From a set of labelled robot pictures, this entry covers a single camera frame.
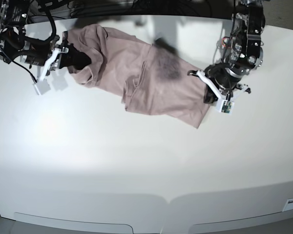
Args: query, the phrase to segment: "white table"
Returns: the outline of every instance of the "white table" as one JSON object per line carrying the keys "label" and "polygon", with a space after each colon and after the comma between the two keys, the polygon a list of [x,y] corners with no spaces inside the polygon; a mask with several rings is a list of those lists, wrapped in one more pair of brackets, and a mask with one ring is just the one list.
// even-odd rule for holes
{"label": "white table", "polygon": [[[219,19],[136,19],[100,24],[149,43],[162,36],[202,68],[231,28]],[[75,21],[56,21],[58,34]],[[46,38],[49,23],[28,32]],[[52,91],[39,97],[24,70],[0,61],[0,214],[177,234],[282,211],[293,198],[293,31],[267,26],[262,40],[263,66],[242,80],[252,94],[232,116],[210,109],[198,130],[127,113],[120,97],[77,85],[66,69],[52,73]]]}

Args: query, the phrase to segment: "wire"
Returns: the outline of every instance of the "wire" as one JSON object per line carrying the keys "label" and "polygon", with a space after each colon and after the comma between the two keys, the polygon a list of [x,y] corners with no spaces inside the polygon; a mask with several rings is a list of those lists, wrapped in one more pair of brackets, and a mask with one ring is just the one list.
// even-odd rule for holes
{"label": "wire", "polygon": [[3,33],[3,31],[7,28],[7,27],[9,27],[10,26],[10,23],[15,19],[17,17],[17,15],[15,14],[9,21],[8,21],[8,23],[6,23],[6,25],[1,29],[1,31],[0,31],[0,36],[1,36],[1,34]]}
{"label": "wire", "polygon": [[67,2],[67,8],[68,9],[73,9],[74,7],[69,7],[70,1]]}
{"label": "wire", "polygon": [[209,0],[205,0],[205,2],[209,6],[209,17],[212,18],[213,17],[213,9],[211,7],[211,4],[210,4]]}
{"label": "wire", "polygon": [[235,26],[235,15],[236,15],[235,1],[236,0],[233,0],[233,22],[232,22],[232,28],[231,28],[230,38],[229,38],[229,40],[228,40],[228,42],[226,44],[226,47],[225,47],[225,50],[224,50],[224,53],[223,53],[221,62],[224,62],[225,55],[226,55],[227,50],[228,50],[228,45],[232,41],[232,36],[233,36],[233,31],[234,31],[234,26]]}
{"label": "wire", "polygon": [[[234,31],[234,27],[235,27],[235,15],[236,15],[236,0],[233,0],[233,21],[232,21],[232,28],[231,28],[231,33],[230,33],[229,40],[226,43],[226,47],[225,47],[225,50],[224,50],[224,53],[223,53],[223,56],[222,56],[222,59],[221,59],[221,62],[222,63],[224,63],[224,61],[225,61],[225,55],[227,53],[229,44],[232,41],[233,31]],[[231,93],[232,93],[232,86],[231,86],[230,79],[227,76],[225,76],[225,77],[226,77],[226,79],[227,79],[227,81],[229,83],[229,93],[227,95],[227,99],[230,101],[230,99],[231,99]]]}
{"label": "wire", "polygon": [[34,75],[33,75],[33,74],[32,74],[32,73],[31,73],[26,67],[24,67],[24,66],[20,65],[19,63],[17,63],[17,62],[15,62],[15,61],[11,60],[10,57],[9,57],[8,55],[6,55],[6,53],[4,52],[3,48],[1,47],[1,45],[0,45],[0,50],[1,50],[1,52],[4,54],[4,56],[5,56],[7,59],[9,59],[12,63],[18,65],[19,67],[21,67],[22,69],[24,69],[25,71],[27,71],[27,72],[30,74],[30,76],[31,76],[31,78],[32,78],[32,80],[33,80],[33,82],[34,82],[35,84],[37,83],[37,79],[34,77]]}
{"label": "wire", "polygon": [[186,6],[191,11],[193,11],[197,16],[199,16],[199,17],[201,16],[194,8],[190,7],[189,5],[183,3],[182,1],[179,1],[179,3],[181,3],[183,6]]}
{"label": "wire", "polygon": [[186,16],[187,14],[183,11],[183,9],[179,8],[177,9],[177,14],[179,14],[179,11],[181,12],[181,15]]}
{"label": "wire", "polygon": [[57,34],[57,28],[55,26],[55,22],[54,19],[51,16],[50,11],[48,10],[48,8],[45,6],[44,2],[41,1],[40,3],[42,10],[45,12],[46,16],[48,17],[51,27],[52,27],[52,33],[51,35],[46,39],[46,40],[40,40],[40,39],[35,39],[35,38],[30,38],[25,36],[25,34],[19,34],[19,38],[22,40],[26,40],[30,43],[36,44],[36,45],[47,45],[49,44],[56,36]]}
{"label": "wire", "polygon": [[[46,15],[32,15],[31,17],[33,16],[45,16],[45,17],[48,17]],[[58,17],[58,16],[52,16],[53,18],[58,18],[58,19],[63,19],[63,20],[66,20],[67,18],[64,18],[64,17]]]}
{"label": "wire", "polygon": [[228,44],[228,41],[225,42],[226,39],[229,39],[229,37],[223,37],[223,39],[221,40],[221,44],[222,44],[224,47],[227,46],[227,44]]}
{"label": "wire", "polygon": [[132,9],[133,9],[133,7],[135,6],[135,4],[136,4],[136,0],[133,0],[133,2],[132,2],[132,6],[131,6]]}
{"label": "wire", "polygon": [[86,7],[85,2],[83,1],[83,2],[81,2],[81,5],[76,5],[76,6],[74,6],[73,9],[78,8],[78,7],[80,7],[80,6],[81,6],[80,9],[76,9],[76,10],[72,11],[72,12],[69,14],[69,17],[70,17],[71,19],[72,19],[73,17],[76,17],[79,13],[81,13],[81,12],[85,9],[85,7]]}

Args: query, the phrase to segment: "screw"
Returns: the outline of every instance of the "screw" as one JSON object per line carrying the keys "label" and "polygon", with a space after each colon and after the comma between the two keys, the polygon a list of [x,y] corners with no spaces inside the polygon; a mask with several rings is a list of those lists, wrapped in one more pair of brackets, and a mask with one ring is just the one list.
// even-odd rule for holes
{"label": "screw", "polygon": [[249,56],[248,61],[250,64],[254,64],[256,62],[255,56]]}
{"label": "screw", "polygon": [[242,16],[241,16],[241,13],[237,13],[236,15],[235,15],[235,17],[237,18],[237,19],[242,19]]}
{"label": "screw", "polygon": [[235,49],[238,50],[238,51],[241,51],[241,50],[242,50],[242,46],[239,45],[238,43],[236,43],[236,44],[234,45],[234,47],[235,47]]}

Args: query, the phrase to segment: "wrinkled fabric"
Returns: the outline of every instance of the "wrinkled fabric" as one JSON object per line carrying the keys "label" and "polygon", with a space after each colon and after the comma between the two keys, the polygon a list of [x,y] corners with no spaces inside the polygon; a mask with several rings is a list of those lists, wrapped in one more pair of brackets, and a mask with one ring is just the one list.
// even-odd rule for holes
{"label": "wrinkled fabric", "polygon": [[169,115],[199,127],[209,108],[203,103],[206,85],[187,75],[198,68],[164,48],[97,24],[64,36],[92,61],[82,70],[68,68],[78,84],[122,96],[129,112]]}

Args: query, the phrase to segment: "black cable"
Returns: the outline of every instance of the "black cable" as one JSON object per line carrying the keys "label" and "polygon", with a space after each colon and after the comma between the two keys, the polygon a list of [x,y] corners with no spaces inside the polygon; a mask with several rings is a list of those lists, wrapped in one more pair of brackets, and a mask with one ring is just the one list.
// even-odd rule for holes
{"label": "black cable", "polygon": [[132,6],[131,6],[132,9],[133,9],[133,7],[135,6],[135,4],[136,4],[136,0],[133,0],[133,2],[132,2]]}
{"label": "black cable", "polygon": [[182,8],[178,8],[178,9],[176,9],[176,13],[179,15],[180,13],[179,13],[179,11],[181,12],[181,15],[183,15],[183,16],[186,16],[187,14],[183,11],[183,9]]}
{"label": "black cable", "polygon": [[230,38],[228,40],[228,43],[226,44],[226,47],[225,47],[225,50],[224,50],[224,53],[223,53],[223,57],[221,59],[221,62],[224,62],[225,55],[227,53],[229,43],[232,41],[232,36],[233,36],[233,31],[234,31],[234,26],[235,26],[235,15],[236,15],[235,1],[236,0],[233,0],[233,22],[232,22],[232,28],[231,28]]}
{"label": "black cable", "polygon": [[50,11],[45,6],[43,1],[41,1],[41,8],[45,12],[46,16],[48,17],[48,19],[50,21],[50,24],[51,24],[51,27],[52,27],[51,35],[46,40],[40,40],[40,39],[35,39],[35,38],[29,38],[29,37],[25,36],[25,34],[20,33],[19,38],[22,39],[22,40],[26,40],[26,41],[28,41],[30,43],[36,44],[36,45],[47,45],[55,38],[55,36],[57,34],[57,28],[55,26],[55,22],[54,22],[54,19],[51,16]]}
{"label": "black cable", "polygon": [[212,18],[213,17],[213,9],[211,7],[211,4],[210,4],[209,0],[205,0],[205,2],[209,6],[209,17]]}
{"label": "black cable", "polygon": [[11,34],[17,35],[14,31],[10,31],[9,29],[6,30],[5,32],[2,31],[0,33],[0,39],[6,40],[13,48],[17,50],[21,50],[25,46],[25,42],[13,40],[12,37],[10,36]]}
{"label": "black cable", "polygon": [[64,17],[58,17],[58,16],[52,16],[53,18],[59,18],[59,19],[63,19],[63,20],[66,20],[67,18],[64,18]]}
{"label": "black cable", "polygon": [[187,8],[189,8],[191,11],[193,11],[197,16],[201,16],[194,8],[190,7],[189,5],[183,3],[182,1],[179,1],[179,3],[181,3],[183,6],[186,6]]}
{"label": "black cable", "polygon": [[149,11],[151,10],[149,7],[148,7],[148,3],[147,3],[147,0],[144,1],[144,0],[136,0],[136,5],[142,9],[142,10],[146,10],[147,13],[149,13]]}
{"label": "black cable", "polygon": [[[232,41],[232,37],[233,37],[233,32],[234,32],[234,26],[235,26],[235,15],[236,15],[236,0],[233,0],[233,21],[232,21],[232,28],[231,28],[231,33],[230,33],[230,38],[228,40],[228,42],[226,43],[226,47],[225,47],[225,50],[224,50],[224,53],[223,53],[223,56],[222,56],[222,59],[221,59],[221,62],[224,63],[224,60],[225,60],[225,55],[227,53],[227,50],[228,50],[228,47],[229,47],[229,43]],[[227,81],[229,83],[229,93],[228,93],[228,96],[227,96],[227,99],[230,101],[231,99],[231,93],[232,93],[232,87],[231,87],[231,82],[230,82],[230,79],[225,76],[227,78]]]}
{"label": "black cable", "polygon": [[154,2],[154,8],[156,8],[157,12],[160,14],[165,11],[165,6],[169,5],[171,2],[175,2],[176,0],[162,0],[162,4],[159,5],[159,7],[156,6],[156,3]]}
{"label": "black cable", "polygon": [[76,9],[74,11],[72,11],[70,14],[69,14],[69,17],[72,19],[73,17],[76,17],[79,13],[81,13],[84,9],[85,9],[85,2],[83,1],[82,2],[82,7],[80,9]]}
{"label": "black cable", "polygon": [[152,7],[150,7],[150,1],[146,0],[146,7],[148,8],[149,11],[154,12],[154,9],[152,9]]}
{"label": "black cable", "polygon": [[70,1],[68,1],[68,3],[67,3],[67,8],[68,9],[73,9],[74,7],[69,7],[69,4],[70,4]]}
{"label": "black cable", "polygon": [[9,59],[10,59],[11,61],[14,61],[14,60],[15,60],[17,57],[19,57],[19,56],[31,56],[31,57],[34,57],[34,58],[39,58],[39,57],[41,57],[40,54],[39,54],[39,52],[37,52],[37,51],[20,50],[20,51],[18,51],[18,52],[15,52],[15,53],[13,54],[13,56],[10,57]]}
{"label": "black cable", "polygon": [[4,56],[5,56],[7,59],[9,59],[12,63],[18,65],[19,67],[21,67],[22,69],[24,69],[25,71],[27,71],[27,72],[30,74],[30,76],[31,76],[31,78],[32,78],[32,80],[33,80],[33,82],[34,82],[35,84],[37,83],[37,80],[36,80],[36,78],[34,77],[34,75],[33,75],[33,74],[32,74],[32,73],[31,73],[26,67],[24,67],[24,66],[20,65],[19,63],[17,63],[17,62],[15,62],[15,61],[11,60],[11,59],[9,58],[9,56],[6,55],[6,53],[4,52],[3,48],[1,47],[1,45],[0,45],[0,49],[1,49],[1,52],[4,54]]}

